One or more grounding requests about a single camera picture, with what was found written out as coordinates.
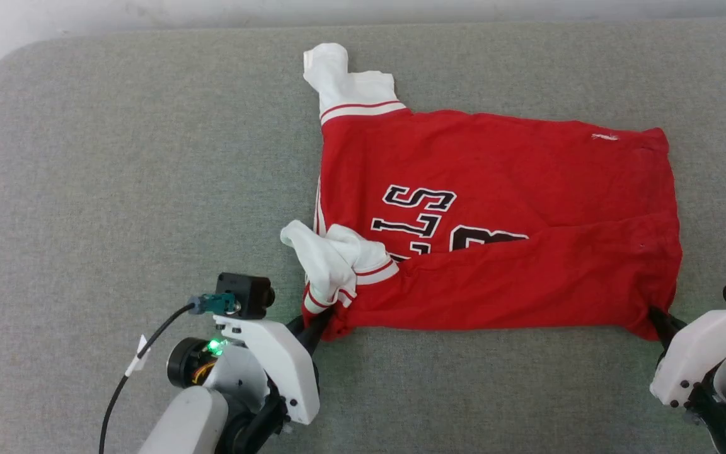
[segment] t-shirt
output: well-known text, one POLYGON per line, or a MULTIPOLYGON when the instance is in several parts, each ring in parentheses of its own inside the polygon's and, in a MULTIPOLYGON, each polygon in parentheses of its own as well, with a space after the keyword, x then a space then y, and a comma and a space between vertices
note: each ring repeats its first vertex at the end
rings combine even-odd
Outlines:
POLYGON ((304 55, 323 155, 314 228, 282 230, 309 322, 418 330, 619 325, 657 334, 682 249, 660 129, 412 112, 346 50, 304 55))

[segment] white background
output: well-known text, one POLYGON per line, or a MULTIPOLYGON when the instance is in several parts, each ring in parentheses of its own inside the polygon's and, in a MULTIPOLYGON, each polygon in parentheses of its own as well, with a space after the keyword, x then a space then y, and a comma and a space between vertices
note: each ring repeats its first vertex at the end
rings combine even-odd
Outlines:
POLYGON ((0 0, 0 58, 37 40, 152 28, 726 15, 726 0, 0 0))

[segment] black cable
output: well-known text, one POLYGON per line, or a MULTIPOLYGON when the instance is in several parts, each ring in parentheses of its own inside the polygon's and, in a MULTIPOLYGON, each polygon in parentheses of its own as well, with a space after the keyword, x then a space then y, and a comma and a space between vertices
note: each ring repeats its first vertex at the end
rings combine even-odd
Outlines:
MULTIPOLYGON (((144 354, 147 353, 147 350, 150 349, 150 346, 153 345, 153 342, 156 342, 156 339, 158 339, 159 335, 164 332, 164 330, 167 329, 167 327, 170 326, 173 322, 175 322, 175 319, 181 316, 182 313, 187 312, 191 308, 195 307, 193 303, 187 304, 182 308, 179 308, 179 310, 175 311, 173 315, 170 316, 167 320, 164 321, 164 323, 161 324, 158 330, 156 330, 155 333, 153 333, 152 336, 150 336, 150 339, 147 340, 147 343, 144 344, 144 347, 142 347, 141 350, 139 350, 139 353, 136 354, 136 358, 142 359, 144 357, 144 354)), ((106 451, 106 431, 108 431, 108 420, 110 419, 110 414, 113 411, 113 405, 116 403, 116 400, 119 398, 119 393, 121 393, 122 388, 125 387, 125 383, 127 382, 127 375, 123 375, 122 378, 119 380, 119 384, 116 385, 116 390, 113 391, 113 396, 110 402, 108 403, 108 408, 106 409, 106 415, 103 417, 103 428, 100 430, 100 454, 105 454, 106 451)))

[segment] gray fabric surface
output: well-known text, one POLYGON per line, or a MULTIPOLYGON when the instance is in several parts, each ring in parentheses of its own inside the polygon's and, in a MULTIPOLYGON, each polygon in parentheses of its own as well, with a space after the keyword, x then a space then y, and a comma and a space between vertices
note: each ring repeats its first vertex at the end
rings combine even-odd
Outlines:
MULTIPOLYGON (((417 111, 455 108, 671 141, 685 261, 674 313, 723 308, 726 18, 149 32, 35 44, 0 63, 0 454, 93 451, 149 334, 220 271, 302 272, 279 243, 310 221, 317 96, 301 52, 349 49, 417 111)), ((109 452, 135 452, 177 392, 164 360, 129 380, 109 452)), ((264 452, 712 452, 648 383, 660 347, 619 329, 358 330, 320 347, 322 410, 264 452)))

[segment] wire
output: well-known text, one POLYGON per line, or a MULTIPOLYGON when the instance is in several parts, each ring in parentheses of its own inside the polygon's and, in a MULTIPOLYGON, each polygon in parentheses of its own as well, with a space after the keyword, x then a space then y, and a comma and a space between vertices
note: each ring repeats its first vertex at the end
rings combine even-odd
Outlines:
POLYGON ((213 362, 204 364, 201 367, 199 367, 198 370, 196 370, 195 373, 194 373, 194 377, 192 379, 192 383, 198 385, 198 380, 201 379, 201 376, 206 371, 208 371, 209 369, 213 368, 214 367, 214 363, 216 363, 216 362, 217 362, 217 360, 214 360, 213 362))
MULTIPOLYGON (((150 350, 150 346, 153 345, 153 342, 156 342, 156 339, 158 339, 159 335, 164 332, 164 330, 167 329, 173 322, 175 322, 175 319, 181 316, 182 313, 187 312, 191 308, 195 307, 194 303, 190 303, 185 305, 182 308, 179 308, 179 310, 175 311, 173 315, 171 315, 167 320, 164 321, 164 323, 161 324, 161 326, 156 330, 155 333, 153 333, 152 336, 150 336, 150 339, 147 340, 147 343, 144 344, 144 347, 142 347, 141 350, 139 350, 139 353, 136 354, 136 358, 142 359, 144 358, 144 354, 147 353, 147 350, 150 350)), ((113 396, 110 402, 108 403, 108 408, 106 409, 106 414, 103 417, 103 428, 100 430, 100 451, 99 454, 105 454, 106 451, 106 432, 108 431, 108 420, 110 419, 110 414, 113 411, 113 405, 115 405, 116 400, 119 397, 119 393, 122 393, 122 388, 125 387, 125 383, 127 382, 127 375, 123 375, 122 378, 119 380, 119 384, 116 385, 116 390, 113 391, 113 396)))

